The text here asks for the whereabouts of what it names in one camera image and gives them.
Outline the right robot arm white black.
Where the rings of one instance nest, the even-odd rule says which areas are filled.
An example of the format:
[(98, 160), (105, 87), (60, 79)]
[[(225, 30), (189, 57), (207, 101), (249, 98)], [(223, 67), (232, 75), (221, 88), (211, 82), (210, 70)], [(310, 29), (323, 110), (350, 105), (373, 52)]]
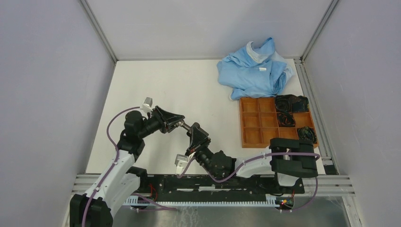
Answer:
[(197, 123), (192, 126), (184, 122), (179, 125), (186, 129), (190, 145), (181, 160), (176, 160), (176, 174), (179, 178), (196, 161), (217, 182), (223, 183), (234, 177), (250, 178), (271, 168), (275, 174), (273, 187), (279, 193), (287, 192), (300, 178), (318, 176), (316, 161), (320, 155), (315, 153), (311, 142), (273, 138), (265, 152), (249, 158), (233, 158), (223, 151), (213, 153), (209, 149), (210, 138)]

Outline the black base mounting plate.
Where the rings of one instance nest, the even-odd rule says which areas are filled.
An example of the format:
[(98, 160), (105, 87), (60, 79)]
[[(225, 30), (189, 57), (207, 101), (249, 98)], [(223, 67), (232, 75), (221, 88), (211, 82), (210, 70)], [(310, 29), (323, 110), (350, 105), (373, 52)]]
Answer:
[(209, 175), (147, 175), (134, 190), (157, 202), (251, 202), (265, 201), (266, 196), (304, 194), (303, 181), (294, 186), (280, 186), (273, 175), (254, 175), (250, 178), (233, 177), (223, 183)]

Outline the orange compartment tray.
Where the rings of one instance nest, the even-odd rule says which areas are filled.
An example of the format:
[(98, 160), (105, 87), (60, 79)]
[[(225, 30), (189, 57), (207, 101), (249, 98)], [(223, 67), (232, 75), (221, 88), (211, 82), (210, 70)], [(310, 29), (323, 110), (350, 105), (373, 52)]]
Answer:
[(319, 146), (307, 98), (293, 104), (289, 95), (281, 100), (268, 98), (241, 98), (239, 115), (243, 148), (266, 148), (273, 138), (307, 140)]

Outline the dark metal faucet tee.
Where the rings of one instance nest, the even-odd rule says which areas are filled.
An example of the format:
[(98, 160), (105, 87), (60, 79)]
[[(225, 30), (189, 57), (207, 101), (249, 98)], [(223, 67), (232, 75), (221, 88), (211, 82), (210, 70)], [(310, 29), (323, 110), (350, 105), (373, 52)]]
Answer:
[(195, 122), (195, 123), (193, 123), (191, 126), (190, 126), (190, 129), (189, 130), (187, 130), (187, 136), (191, 136), (192, 135), (192, 130), (193, 130), (193, 128), (199, 128), (199, 123), (197, 123), (197, 122)]

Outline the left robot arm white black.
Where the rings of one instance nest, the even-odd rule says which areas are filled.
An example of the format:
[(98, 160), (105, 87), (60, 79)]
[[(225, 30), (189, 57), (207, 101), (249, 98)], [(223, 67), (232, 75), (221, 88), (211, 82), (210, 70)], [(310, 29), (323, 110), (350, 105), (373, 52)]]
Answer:
[(71, 198), (71, 227), (111, 227), (126, 199), (133, 192), (144, 192), (148, 188), (147, 177), (129, 172), (144, 149), (144, 138), (156, 131), (170, 133), (185, 119), (159, 106), (151, 109), (148, 117), (138, 109), (131, 107), (117, 114), (125, 114), (124, 130), (118, 142), (111, 138), (110, 132), (106, 133), (115, 149), (115, 157), (95, 183), (82, 195), (74, 194)]

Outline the blue crumpled cloth garment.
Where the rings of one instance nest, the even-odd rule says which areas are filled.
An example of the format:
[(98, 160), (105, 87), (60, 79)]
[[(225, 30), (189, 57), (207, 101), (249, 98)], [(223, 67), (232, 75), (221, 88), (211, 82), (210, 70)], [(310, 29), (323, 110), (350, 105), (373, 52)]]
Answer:
[(294, 76), (293, 69), (267, 38), (260, 47), (248, 42), (217, 63), (218, 83), (232, 88), (231, 100), (243, 97), (261, 98), (280, 95)]

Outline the small grey faucet fitting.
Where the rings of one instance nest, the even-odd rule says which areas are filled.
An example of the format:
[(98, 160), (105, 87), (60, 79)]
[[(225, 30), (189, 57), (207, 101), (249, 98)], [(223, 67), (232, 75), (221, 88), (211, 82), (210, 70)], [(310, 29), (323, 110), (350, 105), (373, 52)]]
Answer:
[(184, 121), (179, 122), (178, 125), (179, 125), (180, 127), (185, 128), (186, 130), (189, 130), (189, 129), (190, 129), (190, 126), (187, 125)]

